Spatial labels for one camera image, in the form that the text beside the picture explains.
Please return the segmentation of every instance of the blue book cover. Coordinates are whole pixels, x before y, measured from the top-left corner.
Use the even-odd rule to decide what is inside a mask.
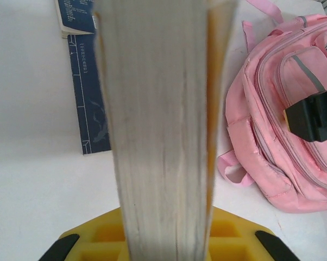
[[[110,150],[94,38],[94,34],[68,36],[83,154]]]
[[[87,33],[95,32],[93,0],[58,0],[62,24]]]

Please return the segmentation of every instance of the yellow plastic holder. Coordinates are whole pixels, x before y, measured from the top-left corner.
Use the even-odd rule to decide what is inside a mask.
[[[120,208],[61,235],[40,261],[129,261]],[[206,261],[297,261],[267,228],[215,208]]]

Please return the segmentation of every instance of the white table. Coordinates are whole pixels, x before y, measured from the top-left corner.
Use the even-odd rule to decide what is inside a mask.
[[[307,0],[277,3],[323,12]],[[246,55],[240,20],[256,20],[257,37],[272,27],[242,3],[224,88]],[[0,261],[38,260],[62,232],[119,206],[111,152],[81,155],[68,59],[54,1],[0,0]],[[270,228],[302,261],[327,260],[327,212],[282,213],[256,186],[237,189],[219,175],[214,204]]]

